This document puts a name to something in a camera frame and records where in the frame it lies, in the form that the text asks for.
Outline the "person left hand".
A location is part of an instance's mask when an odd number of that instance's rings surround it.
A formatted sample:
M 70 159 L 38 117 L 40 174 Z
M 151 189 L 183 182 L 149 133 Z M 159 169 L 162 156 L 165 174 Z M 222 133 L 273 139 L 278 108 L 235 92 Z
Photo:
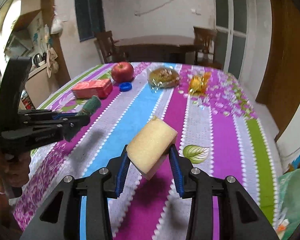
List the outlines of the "person left hand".
M 11 187 L 22 187 L 29 181 L 30 162 L 30 151 L 19 154 L 16 162 L 8 162 L 0 153 L 0 193 L 4 192 L 3 182 Z

